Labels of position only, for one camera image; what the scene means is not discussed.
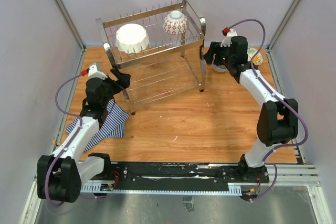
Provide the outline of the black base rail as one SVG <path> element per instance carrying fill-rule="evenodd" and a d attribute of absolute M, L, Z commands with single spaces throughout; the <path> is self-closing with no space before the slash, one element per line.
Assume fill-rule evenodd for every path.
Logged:
<path fill-rule="evenodd" d="M 240 163 L 113 162 L 116 189 L 140 191 L 227 191 L 230 183 L 266 184 L 265 166 L 247 168 Z"/>

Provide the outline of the plain white bowl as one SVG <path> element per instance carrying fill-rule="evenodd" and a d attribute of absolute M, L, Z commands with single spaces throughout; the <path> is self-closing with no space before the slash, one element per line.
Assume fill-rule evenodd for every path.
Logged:
<path fill-rule="evenodd" d="M 216 65 L 216 64 L 211 64 L 213 70 L 215 70 L 216 72 L 220 72 L 220 73 L 223 73 L 223 72 L 226 72 L 228 69 L 226 68 L 225 65 Z"/>

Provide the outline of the orange green leaf bowl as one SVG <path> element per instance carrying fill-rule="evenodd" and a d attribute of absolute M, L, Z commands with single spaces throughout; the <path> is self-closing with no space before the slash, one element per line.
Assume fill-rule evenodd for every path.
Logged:
<path fill-rule="evenodd" d="M 257 49 L 255 48 L 248 48 L 247 54 L 248 54 L 248 61 L 251 61 L 253 59 L 253 64 L 259 66 L 263 62 L 263 57 L 261 53 L 259 52 L 257 55 L 255 55 L 257 52 Z"/>

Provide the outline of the steel two-tier dish rack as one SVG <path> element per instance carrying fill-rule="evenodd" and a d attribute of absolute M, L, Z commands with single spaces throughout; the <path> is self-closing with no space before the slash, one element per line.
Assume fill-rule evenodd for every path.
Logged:
<path fill-rule="evenodd" d="M 186 16 L 188 24 L 186 31 L 172 35 L 163 25 L 165 17 L 175 10 Z M 204 91 L 206 20 L 194 1 L 153 6 L 111 21 L 98 18 L 96 24 L 111 65 L 131 76 L 130 86 L 122 93 L 132 115 L 138 106 L 191 89 Z M 144 27 L 149 44 L 139 49 L 119 50 L 117 30 L 131 24 Z"/>

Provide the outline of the white scalloped bowl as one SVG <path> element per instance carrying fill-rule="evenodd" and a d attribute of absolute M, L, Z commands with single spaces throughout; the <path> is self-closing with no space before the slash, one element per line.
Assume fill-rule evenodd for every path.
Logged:
<path fill-rule="evenodd" d="M 121 52 L 138 54 L 149 46 L 150 40 L 143 26 L 125 24 L 117 30 L 115 43 Z"/>

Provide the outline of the blue white striped cloth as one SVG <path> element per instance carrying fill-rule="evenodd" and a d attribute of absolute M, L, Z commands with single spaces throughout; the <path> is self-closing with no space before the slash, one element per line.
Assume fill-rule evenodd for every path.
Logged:
<path fill-rule="evenodd" d="M 125 123 L 130 118 L 114 100 L 107 104 L 107 117 L 100 130 L 90 139 L 83 152 L 87 152 L 106 138 L 123 138 Z"/>

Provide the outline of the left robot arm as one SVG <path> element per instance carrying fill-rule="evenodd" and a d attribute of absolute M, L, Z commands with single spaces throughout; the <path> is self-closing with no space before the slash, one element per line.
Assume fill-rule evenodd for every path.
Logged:
<path fill-rule="evenodd" d="M 75 202 L 83 184 L 98 176 L 108 179 L 112 174 L 109 154 L 91 153 L 83 162 L 82 153 L 92 149 L 107 138 L 123 138 L 125 123 L 129 119 L 114 100 L 114 96 L 131 84 L 131 76 L 112 68 L 115 79 L 91 64 L 72 79 L 88 76 L 86 97 L 75 120 L 66 128 L 64 142 L 50 155 L 43 155 L 37 162 L 37 196 L 59 207 L 65 202 Z"/>

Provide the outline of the red diamond pattern bowl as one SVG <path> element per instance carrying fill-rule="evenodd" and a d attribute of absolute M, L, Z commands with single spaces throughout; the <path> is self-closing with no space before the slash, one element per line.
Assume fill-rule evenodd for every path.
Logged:
<path fill-rule="evenodd" d="M 187 17 L 179 10 L 168 13 L 163 22 L 163 30 L 170 35 L 181 35 L 188 27 Z"/>

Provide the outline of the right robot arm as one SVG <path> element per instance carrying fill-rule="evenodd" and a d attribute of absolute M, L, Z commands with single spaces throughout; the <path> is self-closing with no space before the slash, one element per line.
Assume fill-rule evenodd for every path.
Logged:
<path fill-rule="evenodd" d="M 248 58 L 248 42 L 244 36 L 234 36 L 227 46 L 211 42 L 204 59 L 208 65 L 220 63 L 237 83 L 246 88 L 260 105 L 256 126 L 257 139 L 243 154 L 236 173 L 244 182 L 264 173 L 264 163 L 277 147 L 297 137 L 298 102 L 278 93 L 262 76 L 258 66 Z"/>

